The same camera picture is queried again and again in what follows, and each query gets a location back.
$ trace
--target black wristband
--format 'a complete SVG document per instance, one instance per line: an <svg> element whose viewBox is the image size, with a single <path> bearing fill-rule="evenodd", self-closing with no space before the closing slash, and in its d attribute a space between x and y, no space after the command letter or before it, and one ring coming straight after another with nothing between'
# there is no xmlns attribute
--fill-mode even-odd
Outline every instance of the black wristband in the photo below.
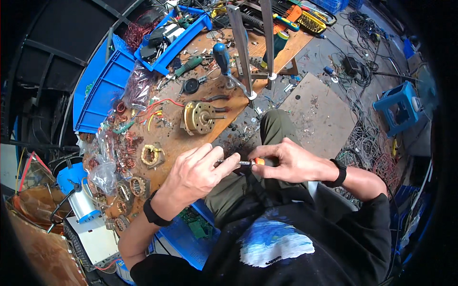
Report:
<svg viewBox="0 0 458 286"><path fill-rule="evenodd" d="M340 187L345 181L347 177L347 166L345 166L342 162L337 161L335 159L329 159L329 161L333 162L337 168L339 169L339 176L334 182L324 181L323 184L330 188Z"/></svg>
<svg viewBox="0 0 458 286"><path fill-rule="evenodd" d="M157 190L149 197L145 203L143 204L143 212L145 212L146 218L148 219L149 223L154 223L158 227L168 227L172 221L166 221L165 219L161 218L156 214L156 212L151 207L151 199L156 194Z"/></svg>

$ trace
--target concrete floor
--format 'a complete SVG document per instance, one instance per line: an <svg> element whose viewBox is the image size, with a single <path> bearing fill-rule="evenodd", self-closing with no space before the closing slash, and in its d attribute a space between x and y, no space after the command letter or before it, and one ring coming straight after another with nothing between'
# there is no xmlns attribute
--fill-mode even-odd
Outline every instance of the concrete floor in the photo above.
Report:
<svg viewBox="0 0 458 286"><path fill-rule="evenodd" d="M349 21L346 20L344 13L353 12L354 10L347 7L344 11L338 13L337 23L331 28L328 28L323 34L328 37L336 46L338 46L345 53L354 56L356 59L361 60L357 54L354 53L354 50L351 48L350 44L345 40L344 35L344 25L349 24ZM395 31L391 26L386 23L377 12L372 11L368 7L364 6L360 9L361 12L367 14L370 18L376 21L376 23L389 34L396 35ZM356 30L345 27L345 32L352 42L357 42L358 33ZM399 72L407 72L407 62L404 58L402 52L402 41L398 36L395 36L393 41L390 41L391 50L393 52L395 61L397 62ZM315 76L318 76L319 79L326 83L330 88L344 101L348 104L346 99L346 91L342 89L339 84L333 83L329 76L323 74L323 68L325 66L332 66L332 63L329 57L333 57L336 63L339 63L336 53L339 50L334 47L326 39L313 38L296 56L296 62L298 65L299 77L302 79L306 73L312 73ZM380 44L378 54L389 56L387 48L384 44ZM382 59L381 57L376 58L376 63L379 65L378 71L383 71L387 73L395 74L396 71L389 60ZM289 84L290 76L279 76L273 84L271 91L264 89L261 94L258 95L258 98L255 99L256 107L261 108L263 113L272 109L272 105L281 109L281 103L286 99L286 97L293 93L293 90L290 90L288 93L284 92L285 87ZM353 83L351 87L360 94L361 100L366 107L369 107L372 102L377 100L377 95L381 96L383 91L391 89L400 84L400 80L394 77L388 76L374 76L371 84L363 89L358 86L356 83ZM349 95L355 99L355 94L352 92ZM269 107L269 98L273 101ZM261 144L259 137L259 118L254 110L251 108L245 108L244 112L238 116L238 118L233 122L235 128L227 128L220 136L213 142L214 146L222 146L225 151L225 155L230 155L233 152L239 152L242 156L242 160L246 159L246 155L257 145Z"/></svg>

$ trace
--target workbench surface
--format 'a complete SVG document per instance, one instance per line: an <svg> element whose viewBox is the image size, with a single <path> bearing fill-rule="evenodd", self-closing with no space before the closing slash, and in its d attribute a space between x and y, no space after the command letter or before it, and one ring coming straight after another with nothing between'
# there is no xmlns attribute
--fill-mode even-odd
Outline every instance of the workbench surface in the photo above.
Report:
<svg viewBox="0 0 458 286"><path fill-rule="evenodd" d="M223 30L225 36L232 35L232 29L224 29ZM204 49L212 49L213 45L216 43L214 39L208 39L206 37L207 31L201 32L198 34L185 48L191 56L201 54ZM298 52L301 51L305 45L313 36L306 34L302 31L298 32L291 32L289 31L290 37L285 46L285 48L278 54L275 58L274 62L274 72L278 73L281 69L283 69L296 55ZM265 38L263 36L259 36L257 34L248 33L248 49L250 56L263 56L266 50L265 45ZM234 55L236 53L236 49L230 48L229 53ZM186 60L189 58L190 54L183 55L180 54L180 58ZM190 100L196 100L203 97L210 97L213 95L218 94L226 94L230 95L231 99L228 101L224 100L217 100L212 103L215 107L224 107L228 106L231 110L227 113L226 119L216 120L214 130L206 135L194 135L189 136L184 129L180 128L180 121L181 121L181 114L182 114L182 107L174 105L170 101L165 101L162 106L163 109L163 116L168 122L168 124L164 124L165 122L158 121L155 117L151 121L149 131L148 131L148 121L145 125L143 124L134 124L129 131L134 131L137 136L143 136L144 141L137 149L136 152L136 166L131 170L132 174L142 176L146 179L151 181L150 185L150 193L154 192L158 189L161 184L166 179L169 170L171 169L173 163L177 156L189 149L199 147L204 143L211 143L213 142L218 135L225 129L227 126L234 121L237 116L247 107L248 99L243 94L243 92L239 88L235 88L232 90L225 89L226 79L223 76L220 76L220 69L216 69L213 71L209 76L209 80L200 86L199 90L192 94L182 94L179 95L181 90L182 83L184 80L188 78L198 78L203 75L207 75L211 71L211 68L206 70L202 66L198 66L196 69L187 72L179 79L175 80L172 83L169 82L167 86L162 88L160 91L156 91L155 89L150 92L150 98L154 96L158 97L159 99L171 98L178 103L185 103ZM160 80L165 81L165 77L159 78ZM253 84L253 90L256 93L260 93L261 90L266 86L267 80L256 80ZM137 122L146 119L146 115L144 117L140 117L136 119ZM152 144L154 142L160 142L162 145L162 149L165 153L166 162L154 169L147 169L147 166L141 162L141 150L145 144ZM127 218L132 221L133 218L142 210L143 203L145 199L136 197L132 206L132 211L127 216ZM116 203L106 211L108 216L117 217L119 215L118 210L116 209Z"/></svg>

